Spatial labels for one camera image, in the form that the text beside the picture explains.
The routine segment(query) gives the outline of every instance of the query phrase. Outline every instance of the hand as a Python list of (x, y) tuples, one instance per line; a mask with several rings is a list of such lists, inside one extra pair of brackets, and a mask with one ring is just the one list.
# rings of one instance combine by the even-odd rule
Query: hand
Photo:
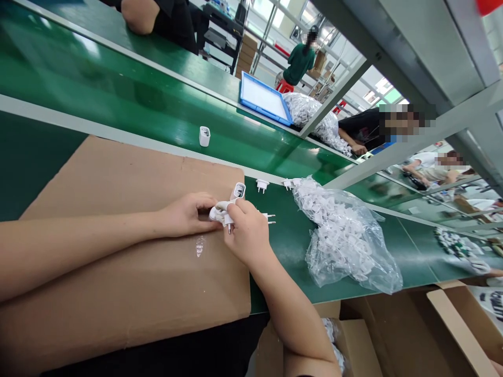
[(367, 148), (365, 146), (361, 146), (360, 144), (355, 144), (351, 146), (353, 153), (357, 156), (361, 156), (362, 154), (367, 153)]
[(222, 229), (222, 224), (199, 220), (199, 210), (209, 210), (217, 200), (208, 193), (187, 194), (166, 208), (155, 212), (156, 228), (164, 237), (181, 237)]
[(485, 275), (491, 272), (491, 267), (482, 259), (478, 259), (477, 257), (469, 257), (467, 259), (470, 262), (473, 272), (477, 275)]
[(224, 229), (224, 241), (241, 262), (252, 269), (260, 261), (275, 257), (269, 244), (267, 219), (252, 203), (238, 199), (236, 204), (229, 204), (227, 212), (234, 229), (231, 234)]

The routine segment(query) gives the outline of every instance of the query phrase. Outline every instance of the green shirt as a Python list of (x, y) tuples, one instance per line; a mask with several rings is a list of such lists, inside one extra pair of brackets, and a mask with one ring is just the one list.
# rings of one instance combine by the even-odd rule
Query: green shirt
[(297, 85), (307, 70), (314, 67), (314, 51), (309, 49), (308, 53), (304, 56), (302, 50), (304, 44), (299, 43), (295, 46), (292, 54), (288, 58), (290, 66), (283, 72), (283, 78), (290, 85)]

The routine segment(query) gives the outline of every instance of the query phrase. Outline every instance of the clear plastic bag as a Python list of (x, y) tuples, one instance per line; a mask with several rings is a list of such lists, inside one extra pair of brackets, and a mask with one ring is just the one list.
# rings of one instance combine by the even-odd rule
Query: clear plastic bag
[(381, 216), (353, 194), (324, 189), (311, 176), (294, 187), (293, 196), (318, 225), (311, 232), (305, 261), (319, 287), (351, 276), (374, 291), (392, 294), (402, 289), (402, 275), (376, 221)]
[[(320, 102), (302, 93), (284, 93), (283, 98), (285, 99), (288, 110), (290, 110), (293, 123), (299, 127), (304, 127), (306, 123), (309, 122), (309, 119), (311, 119), (321, 107)], [(337, 117), (333, 112), (329, 112), (315, 127), (312, 133), (330, 147), (347, 156), (351, 156), (351, 147), (345, 140), (340, 138), (338, 129), (339, 122)]]
[(339, 363), (339, 368), (341, 368), (341, 374), (344, 374), (344, 370), (347, 369), (347, 359), (335, 346), (335, 340), (339, 336), (339, 329), (330, 318), (322, 318), (322, 320), (323, 325), (325, 326), (326, 334), (329, 336), (330, 343), (332, 344), (332, 349), (334, 350), (335, 357), (337, 358), (337, 362)]

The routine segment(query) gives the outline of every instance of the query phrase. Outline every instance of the glue residue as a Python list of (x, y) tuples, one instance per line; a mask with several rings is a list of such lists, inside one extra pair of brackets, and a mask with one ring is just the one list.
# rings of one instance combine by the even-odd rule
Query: glue residue
[(204, 241), (206, 239), (204, 236), (199, 236), (198, 240), (195, 242), (195, 254), (198, 256), (198, 258), (201, 256), (203, 252), (203, 247), (204, 247)]

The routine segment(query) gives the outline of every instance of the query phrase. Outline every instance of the stool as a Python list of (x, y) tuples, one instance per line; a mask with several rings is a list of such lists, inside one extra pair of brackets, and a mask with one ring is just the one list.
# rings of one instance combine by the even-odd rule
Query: stool
[(290, 85), (285, 81), (285, 79), (281, 80), (276, 87), (276, 90), (280, 93), (288, 93), (293, 92), (293, 85)]

